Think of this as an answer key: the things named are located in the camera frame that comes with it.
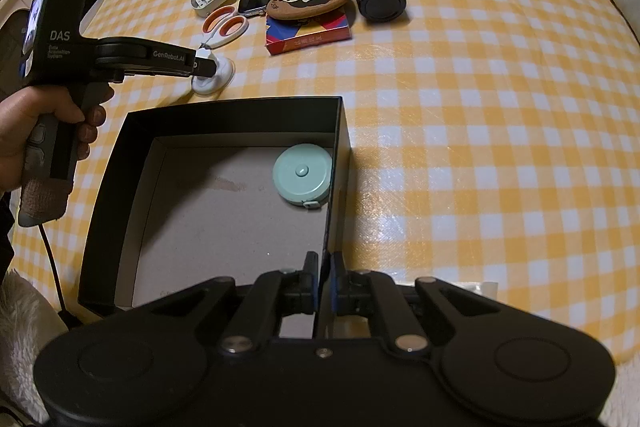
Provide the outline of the person's left hand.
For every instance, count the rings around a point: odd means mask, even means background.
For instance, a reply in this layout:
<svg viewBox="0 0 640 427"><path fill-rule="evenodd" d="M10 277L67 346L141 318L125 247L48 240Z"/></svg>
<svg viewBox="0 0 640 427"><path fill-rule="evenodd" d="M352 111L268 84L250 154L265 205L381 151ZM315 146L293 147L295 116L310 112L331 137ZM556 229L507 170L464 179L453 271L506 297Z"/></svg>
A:
<svg viewBox="0 0 640 427"><path fill-rule="evenodd" d="M100 103L80 109L64 87L26 87L1 102L0 185L1 194L21 186L26 141L41 115L52 114L58 120L77 127L77 157L85 160L98 129L106 121L103 103L111 100L114 90L106 86Z"/></svg>

